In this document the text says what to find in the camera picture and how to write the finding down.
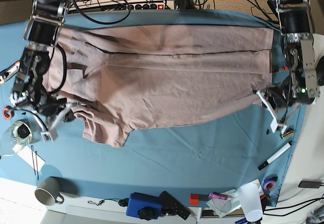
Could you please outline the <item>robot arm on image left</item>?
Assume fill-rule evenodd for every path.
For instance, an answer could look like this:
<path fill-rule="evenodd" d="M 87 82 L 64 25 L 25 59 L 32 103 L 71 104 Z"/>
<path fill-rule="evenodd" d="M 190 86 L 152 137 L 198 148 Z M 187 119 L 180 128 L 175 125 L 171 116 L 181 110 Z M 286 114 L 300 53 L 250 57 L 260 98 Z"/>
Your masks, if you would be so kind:
<path fill-rule="evenodd" d="M 47 119 L 47 123 L 38 119 L 43 141 L 54 141 L 58 137 L 58 123 L 73 119 L 72 105 L 66 99 L 56 97 L 67 77 L 67 56 L 56 40 L 69 7 L 70 0 L 33 0 L 32 14 L 23 37 L 28 41 L 28 46 L 23 50 L 10 94 L 14 109 L 28 106 L 34 109 L 36 119 L 39 116 Z M 49 47 L 58 50 L 63 60 L 62 80 L 52 91 L 48 91 L 43 85 L 43 76 L 48 72 L 52 61 Z"/>

